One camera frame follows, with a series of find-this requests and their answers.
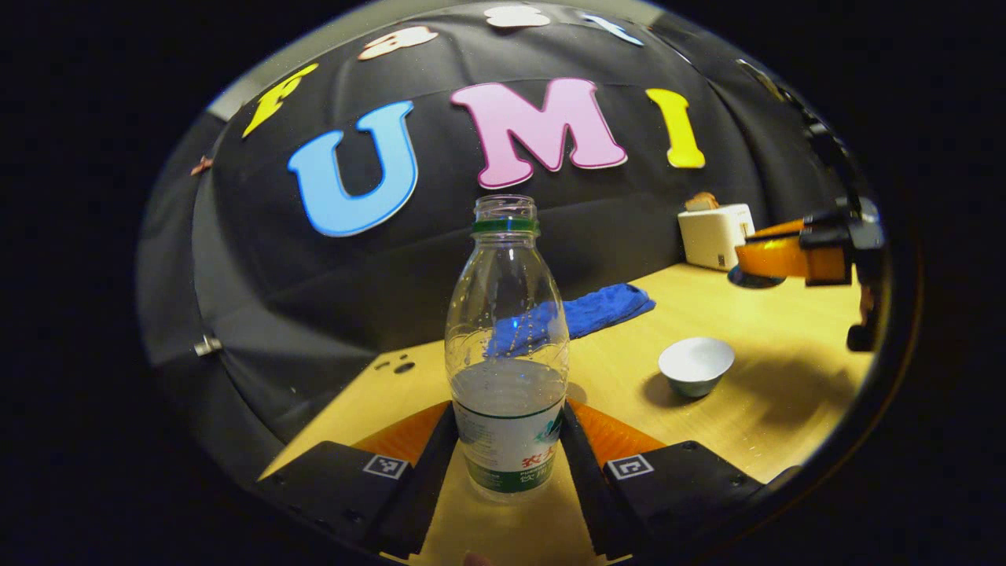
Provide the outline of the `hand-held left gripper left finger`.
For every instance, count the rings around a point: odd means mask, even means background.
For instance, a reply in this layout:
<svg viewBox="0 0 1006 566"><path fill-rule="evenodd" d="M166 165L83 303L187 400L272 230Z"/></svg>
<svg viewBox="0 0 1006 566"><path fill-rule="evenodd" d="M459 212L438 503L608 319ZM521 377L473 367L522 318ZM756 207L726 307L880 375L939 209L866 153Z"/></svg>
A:
<svg viewBox="0 0 1006 566"><path fill-rule="evenodd" d="M457 443L449 401L353 445L323 441L259 481L259 494L335 540L418 554Z"/></svg>

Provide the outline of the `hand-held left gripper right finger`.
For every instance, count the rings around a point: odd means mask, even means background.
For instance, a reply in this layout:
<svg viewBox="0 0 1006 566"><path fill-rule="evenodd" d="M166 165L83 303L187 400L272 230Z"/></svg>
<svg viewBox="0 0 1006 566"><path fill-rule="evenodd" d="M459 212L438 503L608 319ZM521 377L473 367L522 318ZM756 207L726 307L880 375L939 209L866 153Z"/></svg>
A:
<svg viewBox="0 0 1006 566"><path fill-rule="evenodd" d="M668 444L568 400L561 443L597 554L686 559L734 534L768 487L694 440Z"/></svg>

